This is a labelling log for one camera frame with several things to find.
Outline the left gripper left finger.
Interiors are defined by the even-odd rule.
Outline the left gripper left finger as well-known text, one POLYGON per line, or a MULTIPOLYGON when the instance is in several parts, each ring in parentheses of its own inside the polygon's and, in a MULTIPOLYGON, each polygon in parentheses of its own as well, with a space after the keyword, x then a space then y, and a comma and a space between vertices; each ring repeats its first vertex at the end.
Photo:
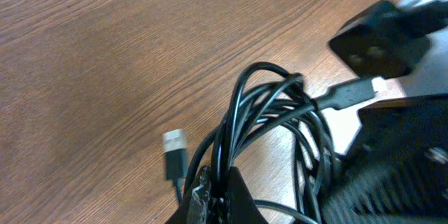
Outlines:
POLYGON ((210 167, 200 168, 180 207, 166 224, 207 224, 211 201, 210 176, 210 167))

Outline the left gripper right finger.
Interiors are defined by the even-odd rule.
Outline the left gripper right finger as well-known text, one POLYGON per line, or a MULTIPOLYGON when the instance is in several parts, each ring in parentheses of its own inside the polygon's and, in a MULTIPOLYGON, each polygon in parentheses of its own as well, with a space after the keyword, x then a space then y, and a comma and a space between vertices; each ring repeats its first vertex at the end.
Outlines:
POLYGON ((227 223, 267 224, 236 167, 230 168, 226 178, 225 203, 227 223))

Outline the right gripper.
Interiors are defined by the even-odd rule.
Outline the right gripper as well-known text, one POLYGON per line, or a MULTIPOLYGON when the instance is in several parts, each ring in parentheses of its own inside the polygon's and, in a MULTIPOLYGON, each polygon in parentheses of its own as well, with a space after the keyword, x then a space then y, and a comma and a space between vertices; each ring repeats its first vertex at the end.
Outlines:
POLYGON ((378 101, 322 199, 325 223, 447 222, 447 95, 378 101))

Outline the black USB cable thin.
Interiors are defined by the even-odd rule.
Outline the black USB cable thin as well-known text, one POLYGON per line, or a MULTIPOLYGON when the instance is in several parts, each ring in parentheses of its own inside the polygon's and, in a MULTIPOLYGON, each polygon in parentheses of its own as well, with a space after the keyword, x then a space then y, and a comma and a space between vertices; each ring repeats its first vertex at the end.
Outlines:
MULTIPOLYGON (((173 187, 176 191, 176 197, 178 200, 178 208, 180 207, 183 198, 186 196, 188 190, 186 190, 186 174, 188 172, 188 168, 192 160, 187 159, 186 153, 186 140, 185 134, 181 129, 175 129, 170 132, 167 132, 163 135, 163 147, 164 147, 164 161, 165 161, 165 176, 168 181, 173 183, 173 187)), ((294 145, 295 145, 295 137, 293 136, 293 156, 294 156, 294 145)), ((209 217, 207 218, 207 223, 227 223, 226 221, 226 213, 227 213, 227 205, 225 203, 225 191, 226 191, 226 178, 229 174, 229 171, 225 175, 223 182, 218 183, 215 176, 215 169, 212 167, 212 155, 214 153, 214 148, 212 146, 208 147, 205 151, 202 159, 200 160, 199 167, 196 171, 196 174, 193 176, 193 180, 197 173, 200 171, 200 168, 203 166, 207 166, 211 168, 211 201, 209 205, 209 217)), ((328 187, 331 185, 329 183, 319 194, 317 197, 318 208, 321 214, 321 205, 320 199, 324 195, 324 193, 328 190, 328 187)), ((305 188, 304 178, 301 176, 299 178, 299 182, 295 183, 293 179, 293 195, 295 198, 295 192, 297 189, 303 190, 305 188)), ((267 201, 265 199, 254 199, 255 205, 258 210, 261 209, 269 209, 278 211, 282 214, 286 214, 293 218, 296 223, 317 223, 308 218, 302 217, 298 212, 298 206, 290 207, 284 204, 280 204, 277 202, 267 201)))

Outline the black USB cable thick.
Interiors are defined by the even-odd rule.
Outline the black USB cable thick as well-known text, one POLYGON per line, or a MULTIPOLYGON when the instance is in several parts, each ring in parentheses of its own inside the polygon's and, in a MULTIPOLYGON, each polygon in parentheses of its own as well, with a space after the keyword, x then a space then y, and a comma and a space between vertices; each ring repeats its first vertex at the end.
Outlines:
POLYGON ((321 222, 319 193, 337 177, 336 154, 323 109, 341 110, 365 102, 377 93, 376 78, 357 78, 328 88, 317 98, 305 93, 301 73, 289 73, 269 62, 256 62, 239 76, 230 107, 220 125, 203 140, 188 168, 185 189, 208 147, 213 147, 215 179, 222 183, 234 160, 256 139, 277 126, 295 137, 293 179, 304 178, 304 189, 297 189, 297 212, 321 222))

